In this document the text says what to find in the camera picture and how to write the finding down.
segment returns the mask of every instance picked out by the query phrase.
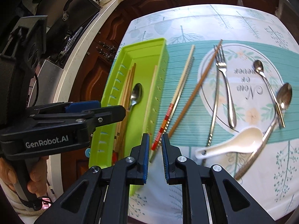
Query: metal fork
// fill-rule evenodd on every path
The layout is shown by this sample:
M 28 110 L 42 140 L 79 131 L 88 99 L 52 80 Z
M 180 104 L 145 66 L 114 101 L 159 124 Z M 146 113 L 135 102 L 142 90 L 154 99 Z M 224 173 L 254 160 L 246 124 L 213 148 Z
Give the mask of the metal fork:
M 214 45 L 214 51 L 216 52 L 216 50 L 217 50 L 217 46 Z M 215 57 L 215 60 L 216 60 L 216 90 L 215 90 L 214 111 L 213 111 L 213 118 L 212 118 L 210 133 L 209 133 L 209 137 L 207 139 L 206 147 L 209 147 L 211 145 L 213 132 L 214 132 L 215 121 L 216 121 L 218 98 L 219 98 L 219 69 L 218 69 L 219 59 L 220 59 L 220 51 L 218 50 L 217 53 L 216 53 L 216 57 Z M 207 159 L 203 159 L 202 162 L 201 162 L 201 165 L 205 166 L 206 161 L 207 161 Z
M 233 99 L 231 98 L 231 90 L 229 88 L 228 79 L 226 76 L 227 65 L 225 62 L 225 57 L 224 57 L 222 46 L 220 47 L 220 50 L 221 50 L 221 53 L 219 53 L 220 54 L 220 62 L 218 63 L 218 69 L 219 69 L 219 71 L 222 72 L 223 78 L 225 81 L 226 91 L 227 91 L 227 99 L 228 99 L 228 124 L 229 124 L 229 127 L 233 129 L 236 127 L 236 124 L 237 124 L 236 111 L 235 111 Z

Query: spoon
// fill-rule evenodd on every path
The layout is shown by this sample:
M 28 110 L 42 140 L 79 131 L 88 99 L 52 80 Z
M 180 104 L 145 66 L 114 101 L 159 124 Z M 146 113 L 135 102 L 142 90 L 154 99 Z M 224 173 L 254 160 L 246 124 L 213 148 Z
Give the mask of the spoon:
M 128 111 L 132 110 L 132 107 L 136 104 L 138 104 L 142 97 L 142 85 L 140 83 L 137 83 L 131 93 L 130 97 L 130 106 L 128 108 Z
M 197 149 L 195 157 L 201 160 L 228 152 L 252 153 L 260 147 L 262 138 L 263 133 L 259 128 L 248 127 L 223 143 Z
M 274 92 L 273 92 L 273 90 L 271 88 L 271 85 L 270 85 L 268 79 L 266 78 L 266 76 L 264 74 L 264 67 L 263 67 L 262 62 L 260 60 L 256 60 L 253 63 L 253 67 L 254 67 L 255 71 L 263 78 L 264 82 L 268 86 L 268 90 L 270 92 L 270 96 L 272 98 L 272 102 L 274 104 L 274 108 L 275 108 L 275 111 L 276 111 L 278 119 L 279 119 L 279 125 L 282 128 L 285 128 L 286 126 L 285 126 L 285 123 L 284 123 L 284 120 L 283 120 L 283 117 L 282 117 L 282 113 L 281 113 L 279 104 L 278 104 L 277 99 L 275 97 L 275 94 L 274 94 Z
M 284 85 L 282 85 L 282 87 L 279 89 L 277 93 L 277 101 L 283 111 L 286 111 L 288 109 L 291 100 L 292 100 L 292 86 L 289 83 L 285 83 Z M 275 119 L 272 121 L 271 125 L 269 126 L 269 128 L 267 129 L 266 133 L 263 136 L 261 146 L 249 156 L 245 164 L 237 171 L 237 173 L 234 176 L 235 180 L 239 180 L 240 178 L 242 178 L 244 174 L 248 171 L 248 169 L 252 166 L 252 164 L 255 162 L 255 160 L 258 158 L 260 153 L 265 148 L 277 122 L 278 119 L 277 117 L 275 117 Z

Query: white ceramic spoon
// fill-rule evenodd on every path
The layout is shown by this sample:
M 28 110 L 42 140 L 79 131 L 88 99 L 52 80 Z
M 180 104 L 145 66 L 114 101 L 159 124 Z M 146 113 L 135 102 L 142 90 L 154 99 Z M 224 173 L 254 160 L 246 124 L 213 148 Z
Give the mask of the white ceramic spoon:
M 248 127 L 229 140 L 217 145 L 198 148 L 195 157 L 199 160 L 228 152 L 252 153 L 262 144 L 263 133 L 257 127 Z

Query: teal striped placemat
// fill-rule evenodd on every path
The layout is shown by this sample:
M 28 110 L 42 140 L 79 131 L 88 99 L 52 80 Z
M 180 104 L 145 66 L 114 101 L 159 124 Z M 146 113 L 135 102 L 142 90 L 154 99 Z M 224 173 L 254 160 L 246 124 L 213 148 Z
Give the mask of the teal striped placemat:
M 191 45 L 195 45 L 193 53 L 195 60 L 168 129 L 171 129 L 173 123 L 176 121 L 197 84 L 198 69 L 201 61 L 213 48 L 213 45 L 218 43 L 219 41 L 198 41 L 167 46 L 169 62 L 156 125 L 156 133 L 161 126 L 162 120 L 165 117 L 167 108 L 177 87 L 186 59 L 190 52 Z M 299 54 L 261 43 L 223 41 L 223 44 L 225 43 L 245 44 L 259 50 L 275 65 L 283 81 L 289 82 L 292 85 L 293 98 L 284 117 L 286 128 L 273 132 L 269 143 L 299 138 Z M 210 130 L 211 120 L 212 117 L 204 107 L 198 93 L 189 110 L 185 114 L 185 117 L 182 119 L 175 133 L 171 137 L 171 144 L 177 146 L 205 146 Z M 233 135 L 231 133 L 227 132 L 216 123 L 212 144 L 223 142 L 232 136 Z

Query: sleeve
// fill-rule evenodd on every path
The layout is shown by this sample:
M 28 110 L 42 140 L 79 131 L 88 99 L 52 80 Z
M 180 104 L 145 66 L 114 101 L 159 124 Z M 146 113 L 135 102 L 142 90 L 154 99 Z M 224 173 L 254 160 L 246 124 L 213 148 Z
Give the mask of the sleeve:
M 28 222 L 31 224 L 37 219 L 38 216 L 40 216 L 45 211 L 44 209 L 41 209 L 39 211 L 34 211 L 34 212 L 27 211 L 25 209 L 25 206 L 19 200 L 17 193 L 12 191 L 11 188 L 2 181 L 2 179 L 0 179 L 0 184 L 8 201 L 10 202 L 10 204 L 12 205 L 16 213 L 19 214 L 22 220 L 23 220 L 22 217 L 26 217 L 25 219 L 28 219 L 28 217 L 31 216 L 33 221 Z

